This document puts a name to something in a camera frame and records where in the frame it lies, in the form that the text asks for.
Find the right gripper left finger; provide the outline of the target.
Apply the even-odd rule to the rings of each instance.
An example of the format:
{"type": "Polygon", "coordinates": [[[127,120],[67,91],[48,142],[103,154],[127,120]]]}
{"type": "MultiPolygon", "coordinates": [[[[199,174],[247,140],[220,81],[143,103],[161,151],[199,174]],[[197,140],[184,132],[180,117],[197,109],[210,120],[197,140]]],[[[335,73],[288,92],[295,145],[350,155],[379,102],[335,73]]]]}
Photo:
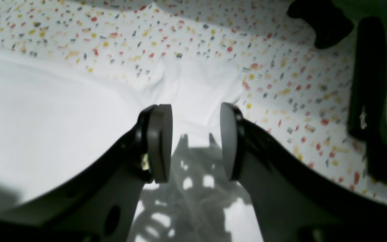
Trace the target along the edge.
{"type": "Polygon", "coordinates": [[[172,130],[170,104],[147,107],[87,169],[0,212],[0,242],[125,242],[144,185],[169,179],[172,130]]]}

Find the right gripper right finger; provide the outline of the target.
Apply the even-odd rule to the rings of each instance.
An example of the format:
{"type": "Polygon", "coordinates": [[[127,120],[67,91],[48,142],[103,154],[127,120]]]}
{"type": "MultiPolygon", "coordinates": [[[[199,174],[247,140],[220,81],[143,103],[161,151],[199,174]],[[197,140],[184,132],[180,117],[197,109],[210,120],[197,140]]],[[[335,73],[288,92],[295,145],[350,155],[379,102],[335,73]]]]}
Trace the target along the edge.
{"type": "Polygon", "coordinates": [[[227,178],[249,193],[265,242],[387,242],[387,205],[316,173],[231,103],[220,133],[227,178]]]}

